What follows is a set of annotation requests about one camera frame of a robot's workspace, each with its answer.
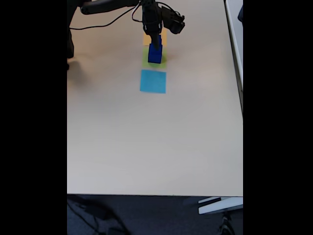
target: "cable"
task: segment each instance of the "cable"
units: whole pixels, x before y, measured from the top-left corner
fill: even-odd
[[[70,210],[77,215],[79,218],[81,218],[81,220],[83,220],[89,227],[91,227],[96,233],[98,234],[103,234],[105,235],[105,233],[100,233],[95,227],[93,227],[90,223],[88,223],[79,213],[77,213],[67,202],[68,207],[70,208]]]
[[[119,17],[117,17],[114,21],[112,21],[111,23],[108,23],[106,25],[95,25],[95,26],[89,26],[89,27],[85,27],[85,28],[70,28],[70,29],[74,29],[74,30],[83,30],[83,29],[88,29],[88,28],[101,28],[101,27],[106,27],[109,26],[111,24],[113,24],[115,21],[117,21],[119,18],[121,18],[122,16],[124,16],[126,13],[130,12],[131,10],[133,10],[135,7],[125,11],[122,15],[120,15]]]
[[[133,10],[133,12],[132,12],[132,20],[133,20],[133,21],[136,21],[136,22],[142,23],[142,21],[139,21],[139,20],[134,19],[134,13],[136,12],[136,10],[139,8],[140,5],[141,5],[141,1],[139,1],[139,3],[137,4],[137,6],[135,6],[135,8],[134,8],[134,10]]]

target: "sticky note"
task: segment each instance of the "sticky note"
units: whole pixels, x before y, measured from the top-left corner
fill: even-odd
[[[156,69],[165,69],[166,68],[167,50],[165,47],[163,47],[163,50],[162,50],[161,64],[149,63],[148,62],[148,56],[149,56],[149,47],[144,46],[143,47],[143,53],[142,53],[142,66],[144,68],[156,68]]]
[[[142,92],[166,93],[166,72],[142,70],[140,80]]]
[[[161,31],[161,39],[162,39],[162,45],[167,46],[167,29],[162,28]],[[143,45],[148,46],[151,43],[151,37],[147,35],[145,32],[143,32]]]

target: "light blue square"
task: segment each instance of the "light blue square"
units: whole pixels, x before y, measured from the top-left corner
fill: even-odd
[[[166,93],[166,72],[142,70],[140,90],[142,92]]]

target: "white table surface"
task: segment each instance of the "white table surface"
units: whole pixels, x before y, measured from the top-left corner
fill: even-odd
[[[243,117],[222,0],[166,0],[185,15],[167,33],[166,94],[139,91],[143,30],[130,14],[72,30],[67,192],[243,195]],[[71,27],[107,24],[126,8]]]

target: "gray carpet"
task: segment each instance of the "gray carpet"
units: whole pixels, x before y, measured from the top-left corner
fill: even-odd
[[[222,214],[199,215],[196,204],[186,204],[187,197],[174,196],[97,196],[84,195],[113,209],[122,219],[131,235],[218,235]],[[93,217],[70,205],[95,226]],[[243,235],[243,210],[230,212],[231,225],[236,235]],[[98,219],[99,231],[107,232],[109,227],[120,228],[116,221]],[[67,207],[68,235],[94,235],[88,227]]]

